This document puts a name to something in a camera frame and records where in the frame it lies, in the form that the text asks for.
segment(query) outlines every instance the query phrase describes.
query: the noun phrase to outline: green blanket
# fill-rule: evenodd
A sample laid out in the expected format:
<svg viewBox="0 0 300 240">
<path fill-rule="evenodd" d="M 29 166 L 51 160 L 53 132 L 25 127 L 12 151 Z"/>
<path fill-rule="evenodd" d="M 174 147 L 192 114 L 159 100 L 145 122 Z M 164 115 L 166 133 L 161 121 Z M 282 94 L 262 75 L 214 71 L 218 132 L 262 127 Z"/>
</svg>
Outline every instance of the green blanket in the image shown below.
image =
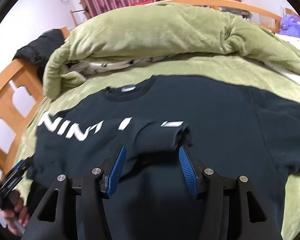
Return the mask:
<svg viewBox="0 0 300 240">
<path fill-rule="evenodd" d="M 300 74 L 300 51 L 270 31 L 231 13 L 161 3 L 112 10 L 71 31 L 47 63 L 44 93 L 55 99 L 85 82 L 79 73 L 68 73 L 69 62 L 112 63 L 188 52 L 237 52 Z"/>
<path fill-rule="evenodd" d="M 147 67 L 103 73 L 87 81 L 78 73 L 67 73 L 64 65 L 80 59 L 115 62 L 177 53 L 187 54 Z M 229 13 L 169 4 L 121 8 L 97 16 L 74 29 L 51 56 L 44 75 L 44 91 L 50 98 L 43 100 L 25 130 L 16 161 L 34 153 L 36 125 L 44 111 L 56 113 L 71 108 L 106 86 L 140 82 L 152 74 L 205 75 L 265 89 L 300 103 L 300 86 L 258 60 L 300 74 L 300 51 L 269 31 Z M 29 186 L 28 180 L 19 184 L 24 197 Z M 285 240 L 292 239 L 299 230 L 300 175 L 290 176 L 286 186 L 282 235 Z"/>
</svg>

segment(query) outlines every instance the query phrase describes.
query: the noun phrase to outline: wooden bed frame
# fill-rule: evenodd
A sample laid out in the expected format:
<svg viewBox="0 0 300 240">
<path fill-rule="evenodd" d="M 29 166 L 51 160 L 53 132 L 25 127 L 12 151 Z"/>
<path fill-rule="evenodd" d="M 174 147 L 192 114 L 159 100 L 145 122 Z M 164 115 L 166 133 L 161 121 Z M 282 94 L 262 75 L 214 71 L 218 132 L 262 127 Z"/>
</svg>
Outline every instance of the wooden bed frame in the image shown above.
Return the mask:
<svg viewBox="0 0 300 240">
<path fill-rule="evenodd" d="M 162 3 L 162 2 L 164 2 L 164 3 L 177 2 L 177 3 L 184 3 L 184 4 L 189 4 L 189 5 L 210 6 L 212 9 L 215 9 L 215 10 L 219 10 L 220 7 L 231 7 L 231 8 L 237 8 L 237 9 L 246 10 L 246 11 L 250 11 L 250 12 L 255 12 L 255 13 L 269 17 L 274 20 L 274 26 L 258 24 L 259 26 L 264 27 L 268 30 L 271 30 L 274 33 L 279 32 L 280 22 L 282 20 L 282 17 L 280 17 L 279 15 L 276 15 L 272 12 L 261 9 L 260 7 L 246 4 L 243 2 L 233 1 L 233 0 L 164 0 L 164 1 L 158 1 L 155 3 Z"/>
<path fill-rule="evenodd" d="M 61 31 L 66 39 L 69 36 L 68 29 L 63 27 Z M 14 90 L 9 84 L 10 80 L 14 82 L 16 87 L 26 87 L 36 101 L 25 118 L 12 104 Z M 9 152 L 6 154 L 0 149 L 0 170 L 2 170 L 2 176 L 7 174 L 13 167 L 23 130 L 31 121 L 43 98 L 42 84 L 37 76 L 37 68 L 26 60 L 15 59 L 0 73 L 0 118 L 16 133 Z"/>
</svg>

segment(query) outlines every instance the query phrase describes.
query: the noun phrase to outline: wooden footboard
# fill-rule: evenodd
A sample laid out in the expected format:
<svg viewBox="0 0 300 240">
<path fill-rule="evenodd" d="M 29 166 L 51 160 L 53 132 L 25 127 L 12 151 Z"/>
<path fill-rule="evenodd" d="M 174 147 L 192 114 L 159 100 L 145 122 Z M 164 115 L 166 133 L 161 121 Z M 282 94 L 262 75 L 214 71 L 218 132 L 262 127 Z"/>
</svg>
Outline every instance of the wooden footboard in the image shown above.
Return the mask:
<svg viewBox="0 0 300 240">
<path fill-rule="evenodd" d="M 64 27 L 61 28 L 61 31 L 66 39 L 69 36 L 69 30 Z M 12 102 L 12 96 L 19 87 L 25 87 L 34 99 L 34 104 L 26 116 L 22 116 Z M 9 151 L 6 153 L 0 148 L 2 176 L 13 167 L 23 131 L 33 118 L 43 98 L 37 67 L 26 60 L 15 59 L 0 73 L 0 119 L 15 132 Z"/>
</svg>

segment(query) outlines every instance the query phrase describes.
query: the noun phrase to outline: purple fabric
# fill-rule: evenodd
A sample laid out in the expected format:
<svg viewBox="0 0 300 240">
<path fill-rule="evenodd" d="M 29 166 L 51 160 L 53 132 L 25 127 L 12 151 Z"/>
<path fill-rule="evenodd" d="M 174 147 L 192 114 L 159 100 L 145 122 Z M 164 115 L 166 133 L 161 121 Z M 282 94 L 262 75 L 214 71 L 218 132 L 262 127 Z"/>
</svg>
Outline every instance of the purple fabric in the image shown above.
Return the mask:
<svg viewBox="0 0 300 240">
<path fill-rule="evenodd" d="M 279 34 L 300 38 L 300 18 L 286 14 L 281 20 Z"/>
</svg>

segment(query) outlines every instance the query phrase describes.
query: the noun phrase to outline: bolt head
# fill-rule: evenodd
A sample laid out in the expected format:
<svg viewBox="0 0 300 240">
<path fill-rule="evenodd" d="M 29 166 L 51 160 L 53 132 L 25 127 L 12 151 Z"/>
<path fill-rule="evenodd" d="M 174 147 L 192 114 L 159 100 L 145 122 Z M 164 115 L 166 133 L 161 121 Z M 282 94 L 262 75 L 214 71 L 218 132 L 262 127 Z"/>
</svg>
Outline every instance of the bolt head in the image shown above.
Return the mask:
<svg viewBox="0 0 300 240">
<path fill-rule="evenodd" d="M 59 181 L 64 181 L 65 178 L 66 178 L 66 176 L 63 175 L 63 174 L 61 174 L 61 175 L 58 176 L 58 180 L 59 180 Z"/>
<path fill-rule="evenodd" d="M 204 173 L 207 174 L 207 175 L 212 175 L 214 173 L 214 171 L 213 171 L 213 169 L 206 168 L 204 170 Z"/>
<path fill-rule="evenodd" d="M 239 180 L 242 181 L 242 182 L 247 182 L 248 178 L 246 176 L 240 176 Z"/>
<path fill-rule="evenodd" d="M 100 169 L 100 168 L 94 168 L 94 169 L 92 170 L 92 173 L 95 174 L 95 175 L 99 174 L 100 172 L 101 172 L 101 169 Z"/>
</svg>

